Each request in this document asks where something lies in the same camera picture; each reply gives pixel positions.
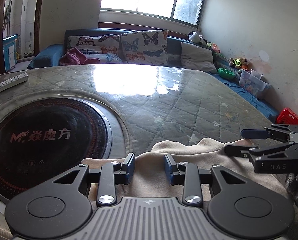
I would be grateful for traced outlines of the red plastic stool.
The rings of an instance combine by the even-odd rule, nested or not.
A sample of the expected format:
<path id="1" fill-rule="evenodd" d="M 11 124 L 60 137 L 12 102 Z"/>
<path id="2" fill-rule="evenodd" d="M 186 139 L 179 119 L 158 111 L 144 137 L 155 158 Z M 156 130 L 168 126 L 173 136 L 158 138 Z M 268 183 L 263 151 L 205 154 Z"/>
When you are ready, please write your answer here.
<path id="1" fill-rule="evenodd" d="M 298 125 L 298 115 L 290 108 L 284 108 L 276 118 L 276 124 Z"/>

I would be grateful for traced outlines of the blue white cabinet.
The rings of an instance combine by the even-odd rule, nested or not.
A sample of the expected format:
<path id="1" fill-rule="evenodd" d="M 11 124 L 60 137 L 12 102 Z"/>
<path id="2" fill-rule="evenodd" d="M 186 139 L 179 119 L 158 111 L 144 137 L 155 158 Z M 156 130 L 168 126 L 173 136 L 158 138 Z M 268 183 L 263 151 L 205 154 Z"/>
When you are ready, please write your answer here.
<path id="1" fill-rule="evenodd" d="M 4 55 L 5 72 L 8 72 L 17 63 L 17 59 L 16 59 L 17 38 L 18 38 L 18 35 L 15 34 L 3 39 L 3 55 Z"/>

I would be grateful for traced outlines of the cream knit sweater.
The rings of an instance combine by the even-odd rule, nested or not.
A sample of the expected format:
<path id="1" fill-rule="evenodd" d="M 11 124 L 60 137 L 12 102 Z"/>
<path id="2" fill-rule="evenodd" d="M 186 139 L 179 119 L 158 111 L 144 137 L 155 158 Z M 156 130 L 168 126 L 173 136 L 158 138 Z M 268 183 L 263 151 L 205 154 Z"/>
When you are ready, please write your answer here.
<path id="1" fill-rule="evenodd" d="M 169 140 L 158 142 L 152 150 L 136 157 L 132 181 L 128 185 L 116 186 L 117 198 L 182 198 L 183 187 L 172 186 L 167 180 L 164 171 L 164 155 L 167 153 L 178 163 L 187 161 L 206 170 L 212 165 L 222 165 L 284 197 L 288 196 L 285 186 L 275 175 L 254 173 L 252 163 L 248 159 L 229 157 L 225 154 L 224 147 L 224 143 L 211 138 L 204 138 L 192 146 Z"/>

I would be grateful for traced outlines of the left butterfly cushion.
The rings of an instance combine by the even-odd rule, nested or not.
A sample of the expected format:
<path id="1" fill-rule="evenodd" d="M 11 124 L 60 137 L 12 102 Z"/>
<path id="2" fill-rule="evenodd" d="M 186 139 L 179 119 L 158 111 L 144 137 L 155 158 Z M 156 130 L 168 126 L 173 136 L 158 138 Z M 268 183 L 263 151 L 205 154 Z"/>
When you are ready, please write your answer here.
<path id="1" fill-rule="evenodd" d="M 77 48 L 87 59 L 99 59 L 101 63 L 122 63 L 119 57 L 119 35 L 69 36 L 67 49 Z"/>

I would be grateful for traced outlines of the panda plush toy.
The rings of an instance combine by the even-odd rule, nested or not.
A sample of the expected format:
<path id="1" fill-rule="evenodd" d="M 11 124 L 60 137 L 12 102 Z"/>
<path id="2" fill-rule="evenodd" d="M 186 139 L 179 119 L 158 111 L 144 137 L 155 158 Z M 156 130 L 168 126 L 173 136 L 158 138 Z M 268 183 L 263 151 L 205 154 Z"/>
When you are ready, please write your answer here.
<path id="1" fill-rule="evenodd" d="M 206 46 L 208 43 L 207 40 L 203 37 L 203 35 L 200 35 L 195 31 L 190 32 L 188 34 L 188 37 L 189 41 L 195 44 Z"/>

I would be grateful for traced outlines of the quilted grey-green table cover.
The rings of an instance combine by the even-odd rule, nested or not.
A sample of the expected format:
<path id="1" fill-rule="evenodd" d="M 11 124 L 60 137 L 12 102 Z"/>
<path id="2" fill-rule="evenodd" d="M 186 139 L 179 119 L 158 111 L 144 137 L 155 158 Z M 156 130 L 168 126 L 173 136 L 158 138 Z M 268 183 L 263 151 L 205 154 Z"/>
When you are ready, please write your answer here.
<path id="1" fill-rule="evenodd" d="M 257 148 L 287 143 L 243 138 L 243 129 L 271 123 L 212 75 L 91 64 L 1 74 L 0 83 L 22 73 L 27 82 L 0 93 L 0 121 L 37 100 L 83 100 L 103 111 L 112 144 L 108 157 L 82 159 L 8 203 L 0 201 L 0 239 L 298 239 L 298 207 L 288 192 L 284 197 L 219 164 L 198 167 L 202 206 L 183 205 L 177 197 L 122 197 L 97 206 L 102 165 L 122 163 L 129 153 L 136 159 L 161 141 L 192 146 L 211 138 Z M 273 175 L 285 186 L 288 174 Z"/>

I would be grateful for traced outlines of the butterfly cushion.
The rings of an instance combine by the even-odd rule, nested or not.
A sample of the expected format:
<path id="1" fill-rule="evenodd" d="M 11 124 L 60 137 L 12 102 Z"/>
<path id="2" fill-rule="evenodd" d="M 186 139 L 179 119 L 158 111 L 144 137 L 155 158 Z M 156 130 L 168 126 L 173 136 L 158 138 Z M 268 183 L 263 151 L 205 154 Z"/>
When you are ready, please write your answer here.
<path id="1" fill-rule="evenodd" d="M 77 48 L 87 59 L 99 59 L 101 63 L 122 63 L 119 57 L 119 35 L 69 36 L 67 49 Z"/>
<path id="2" fill-rule="evenodd" d="M 120 36 L 122 53 L 130 64 L 166 66 L 168 31 L 148 30 L 123 33 Z"/>

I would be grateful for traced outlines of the pink cloth on sofa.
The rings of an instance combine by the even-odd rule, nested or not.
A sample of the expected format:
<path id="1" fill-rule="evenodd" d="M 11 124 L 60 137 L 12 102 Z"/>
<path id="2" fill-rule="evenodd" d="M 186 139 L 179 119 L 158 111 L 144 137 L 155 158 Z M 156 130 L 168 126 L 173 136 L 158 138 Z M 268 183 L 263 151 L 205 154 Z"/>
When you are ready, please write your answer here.
<path id="1" fill-rule="evenodd" d="M 100 59 L 87 58 L 77 48 L 71 48 L 65 55 L 60 58 L 60 66 L 75 66 L 75 65 L 88 65 L 88 64 L 100 64 Z"/>

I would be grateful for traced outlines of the right butterfly cushion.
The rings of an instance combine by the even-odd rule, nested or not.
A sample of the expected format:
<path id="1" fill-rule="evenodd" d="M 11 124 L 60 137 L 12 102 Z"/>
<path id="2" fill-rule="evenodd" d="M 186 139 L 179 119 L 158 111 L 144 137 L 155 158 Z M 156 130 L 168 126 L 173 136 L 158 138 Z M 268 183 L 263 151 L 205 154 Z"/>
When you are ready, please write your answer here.
<path id="1" fill-rule="evenodd" d="M 122 53 L 130 64 L 166 66 L 168 31 L 148 30 L 123 33 L 120 36 Z"/>

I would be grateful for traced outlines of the blue corner sofa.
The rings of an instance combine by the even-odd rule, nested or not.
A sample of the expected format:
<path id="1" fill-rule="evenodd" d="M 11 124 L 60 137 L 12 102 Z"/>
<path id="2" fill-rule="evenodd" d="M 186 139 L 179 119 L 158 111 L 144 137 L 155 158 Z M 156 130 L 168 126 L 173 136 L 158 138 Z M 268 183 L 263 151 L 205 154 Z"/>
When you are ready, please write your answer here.
<path id="1" fill-rule="evenodd" d="M 30 69 L 75 64 L 146 64 L 200 70 L 212 74 L 251 103 L 271 122 L 279 113 L 264 100 L 271 88 L 243 57 L 225 59 L 213 43 L 196 32 L 177 37 L 166 29 L 76 29 L 63 44 L 52 44 L 29 64 Z"/>

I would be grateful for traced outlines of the small plush toys pile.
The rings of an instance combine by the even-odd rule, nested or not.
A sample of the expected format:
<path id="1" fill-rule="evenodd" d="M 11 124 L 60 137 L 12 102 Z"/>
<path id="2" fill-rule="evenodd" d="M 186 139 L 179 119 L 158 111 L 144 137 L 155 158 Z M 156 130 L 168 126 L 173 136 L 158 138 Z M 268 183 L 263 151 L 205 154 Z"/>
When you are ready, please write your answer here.
<path id="1" fill-rule="evenodd" d="M 243 57 L 238 57 L 238 58 L 231 57 L 229 59 L 229 66 L 234 67 L 238 70 L 242 69 L 242 70 L 248 71 L 249 64 L 250 64 L 250 61 Z"/>

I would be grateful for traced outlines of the clear plastic storage box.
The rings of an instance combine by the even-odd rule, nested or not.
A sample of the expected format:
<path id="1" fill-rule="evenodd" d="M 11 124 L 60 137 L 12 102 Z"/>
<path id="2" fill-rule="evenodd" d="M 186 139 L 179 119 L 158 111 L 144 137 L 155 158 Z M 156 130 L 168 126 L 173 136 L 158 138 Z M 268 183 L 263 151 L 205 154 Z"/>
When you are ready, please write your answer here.
<path id="1" fill-rule="evenodd" d="M 258 99 L 262 99 L 271 85 L 245 70 L 241 70 L 238 85 Z"/>

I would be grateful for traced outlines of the grey plain cushion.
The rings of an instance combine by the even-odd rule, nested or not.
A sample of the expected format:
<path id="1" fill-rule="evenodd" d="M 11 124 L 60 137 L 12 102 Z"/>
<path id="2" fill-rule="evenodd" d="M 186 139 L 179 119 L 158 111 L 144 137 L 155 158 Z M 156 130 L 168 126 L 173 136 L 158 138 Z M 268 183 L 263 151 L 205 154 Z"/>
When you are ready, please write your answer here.
<path id="1" fill-rule="evenodd" d="M 180 62 L 182 67 L 187 69 L 217 73 L 212 51 L 194 44 L 182 42 Z"/>

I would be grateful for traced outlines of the black round induction cooktop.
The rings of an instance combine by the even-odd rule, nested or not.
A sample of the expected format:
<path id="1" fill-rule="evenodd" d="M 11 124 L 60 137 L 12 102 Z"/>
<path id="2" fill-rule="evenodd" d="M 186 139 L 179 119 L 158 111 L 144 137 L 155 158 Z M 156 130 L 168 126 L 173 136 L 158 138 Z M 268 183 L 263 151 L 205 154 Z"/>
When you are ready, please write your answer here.
<path id="1" fill-rule="evenodd" d="M 78 165 L 109 156 L 112 130 L 99 107 L 73 98 L 37 100 L 0 121 L 0 201 Z"/>

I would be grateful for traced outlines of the green bowl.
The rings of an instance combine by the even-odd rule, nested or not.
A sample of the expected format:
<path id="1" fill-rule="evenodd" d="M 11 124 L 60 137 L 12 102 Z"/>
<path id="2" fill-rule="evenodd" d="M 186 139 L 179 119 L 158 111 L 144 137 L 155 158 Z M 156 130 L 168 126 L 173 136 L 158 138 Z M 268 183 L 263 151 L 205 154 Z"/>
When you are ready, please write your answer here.
<path id="1" fill-rule="evenodd" d="M 218 68 L 217 72 L 221 78 L 226 80 L 233 80 L 236 76 L 234 72 L 225 68 Z"/>

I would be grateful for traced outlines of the grey remote control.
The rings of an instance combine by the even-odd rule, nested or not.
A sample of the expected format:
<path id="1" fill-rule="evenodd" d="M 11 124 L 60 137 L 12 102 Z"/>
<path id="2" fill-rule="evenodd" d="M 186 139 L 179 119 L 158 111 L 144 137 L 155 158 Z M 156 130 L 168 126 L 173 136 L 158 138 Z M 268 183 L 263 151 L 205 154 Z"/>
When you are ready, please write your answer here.
<path id="1" fill-rule="evenodd" d="M 10 79 L 7 79 L 0 83 L 0 93 L 7 89 L 10 89 L 14 86 L 17 86 L 21 83 L 25 83 L 28 80 L 29 80 L 29 76 L 27 73 L 22 73 L 22 74 L 14 76 Z"/>

